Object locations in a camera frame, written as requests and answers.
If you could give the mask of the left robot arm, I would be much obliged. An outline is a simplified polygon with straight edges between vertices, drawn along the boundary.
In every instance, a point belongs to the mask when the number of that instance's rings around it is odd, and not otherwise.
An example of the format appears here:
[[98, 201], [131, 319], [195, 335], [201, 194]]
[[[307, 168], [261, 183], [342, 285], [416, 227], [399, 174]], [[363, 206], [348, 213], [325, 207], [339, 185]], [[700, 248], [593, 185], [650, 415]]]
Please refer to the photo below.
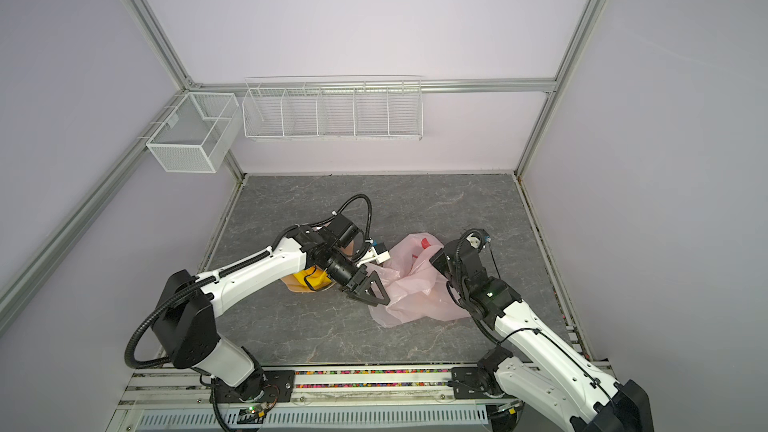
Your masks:
[[155, 309], [129, 338], [126, 366], [138, 370], [170, 364], [191, 369], [210, 376], [212, 386], [227, 386], [239, 401], [260, 398], [267, 387], [263, 367], [245, 348], [218, 332], [217, 320], [230, 308], [311, 268], [325, 273], [354, 300], [369, 306], [390, 302], [377, 272], [368, 266], [377, 255], [371, 238], [372, 202], [358, 193], [343, 205], [357, 200], [366, 206], [362, 228], [338, 209], [322, 221], [289, 226], [268, 247], [219, 269], [172, 274]]

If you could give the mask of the small white mesh basket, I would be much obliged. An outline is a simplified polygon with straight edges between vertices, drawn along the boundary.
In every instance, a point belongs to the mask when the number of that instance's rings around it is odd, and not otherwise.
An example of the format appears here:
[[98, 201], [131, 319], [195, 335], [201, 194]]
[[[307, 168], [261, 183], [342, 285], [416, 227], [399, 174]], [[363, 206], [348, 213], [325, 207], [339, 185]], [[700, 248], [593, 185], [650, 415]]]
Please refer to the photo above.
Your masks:
[[232, 93], [188, 92], [147, 140], [170, 173], [215, 173], [242, 127]]

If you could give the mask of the tan scalloped fruit bowl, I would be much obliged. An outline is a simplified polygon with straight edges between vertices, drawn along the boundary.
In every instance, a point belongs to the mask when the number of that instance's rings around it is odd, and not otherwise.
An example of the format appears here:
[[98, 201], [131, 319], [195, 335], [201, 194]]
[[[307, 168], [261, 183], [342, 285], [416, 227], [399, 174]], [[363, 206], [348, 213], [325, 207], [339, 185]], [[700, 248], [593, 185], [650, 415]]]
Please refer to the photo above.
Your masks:
[[315, 293], [334, 285], [326, 271], [316, 266], [281, 278], [289, 291], [295, 293]]

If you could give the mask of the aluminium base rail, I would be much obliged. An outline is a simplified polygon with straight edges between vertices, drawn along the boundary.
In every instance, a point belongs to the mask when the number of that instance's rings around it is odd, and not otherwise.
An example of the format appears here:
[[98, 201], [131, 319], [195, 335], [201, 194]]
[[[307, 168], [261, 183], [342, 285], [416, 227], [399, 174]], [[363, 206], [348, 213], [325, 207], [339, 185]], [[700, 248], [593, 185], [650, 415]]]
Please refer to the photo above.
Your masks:
[[278, 366], [296, 378], [289, 402], [218, 403], [210, 381], [170, 367], [135, 372], [110, 431], [412, 431], [513, 428], [522, 401], [456, 399], [450, 369], [472, 363]]

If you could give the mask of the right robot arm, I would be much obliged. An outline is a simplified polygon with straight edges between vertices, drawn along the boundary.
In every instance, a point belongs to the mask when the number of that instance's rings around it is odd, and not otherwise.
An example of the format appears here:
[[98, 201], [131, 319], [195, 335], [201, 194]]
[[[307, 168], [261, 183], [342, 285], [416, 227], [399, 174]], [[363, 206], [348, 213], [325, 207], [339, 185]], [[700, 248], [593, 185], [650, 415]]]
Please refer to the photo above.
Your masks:
[[494, 348], [478, 363], [493, 395], [511, 395], [563, 431], [651, 431], [650, 398], [635, 381], [600, 370], [540, 319], [481, 254], [483, 229], [469, 229], [436, 252], [431, 265]]

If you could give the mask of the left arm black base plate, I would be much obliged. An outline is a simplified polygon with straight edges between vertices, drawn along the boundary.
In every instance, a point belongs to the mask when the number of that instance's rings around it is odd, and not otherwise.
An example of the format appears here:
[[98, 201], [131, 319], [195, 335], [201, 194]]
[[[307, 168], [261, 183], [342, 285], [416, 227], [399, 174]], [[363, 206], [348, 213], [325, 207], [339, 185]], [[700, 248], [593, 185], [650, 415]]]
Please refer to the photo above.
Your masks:
[[267, 370], [232, 387], [219, 378], [211, 385], [218, 403], [282, 403], [289, 402], [294, 390], [296, 374], [292, 369]]

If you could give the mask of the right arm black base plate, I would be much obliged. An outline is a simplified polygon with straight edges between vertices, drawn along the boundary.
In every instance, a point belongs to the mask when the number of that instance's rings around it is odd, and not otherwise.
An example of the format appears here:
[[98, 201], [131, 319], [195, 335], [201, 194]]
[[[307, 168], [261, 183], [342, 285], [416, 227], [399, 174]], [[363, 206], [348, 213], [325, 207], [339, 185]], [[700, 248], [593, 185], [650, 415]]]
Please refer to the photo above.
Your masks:
[[503, 392], [494, 376], [477, 366], [451, 368], [448, 386], [456, 399], [523, 401], [520, 397]]

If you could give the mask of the pink fruit-print plastic bag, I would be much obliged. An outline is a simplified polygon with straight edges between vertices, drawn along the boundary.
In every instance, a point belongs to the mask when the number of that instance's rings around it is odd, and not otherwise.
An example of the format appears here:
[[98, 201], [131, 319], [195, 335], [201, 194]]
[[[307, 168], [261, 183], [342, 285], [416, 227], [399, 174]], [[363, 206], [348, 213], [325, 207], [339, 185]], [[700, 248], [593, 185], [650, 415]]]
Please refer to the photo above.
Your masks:
[[376, 272], [390, 302], [370, 306], [372, 319], [393, 328], [421, 318], [449, 322], [469, 318], [469, 313], [450, 298], [447, 280], [430, 263], [443, 244], [429, 233], [406, 236], [389, 250], [383, 264], [367, 264]]

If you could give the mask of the yellow banana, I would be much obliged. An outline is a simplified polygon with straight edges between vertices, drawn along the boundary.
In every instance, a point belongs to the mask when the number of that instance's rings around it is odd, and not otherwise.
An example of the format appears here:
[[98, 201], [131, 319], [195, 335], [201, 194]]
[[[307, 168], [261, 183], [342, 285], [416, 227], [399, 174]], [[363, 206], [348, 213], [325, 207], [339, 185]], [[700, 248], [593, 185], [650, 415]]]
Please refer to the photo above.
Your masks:
[[298, 292], [320, 292], [334, 285], [327, 272], [316, 266], [295, 273], [292, 278], [296, 281]]

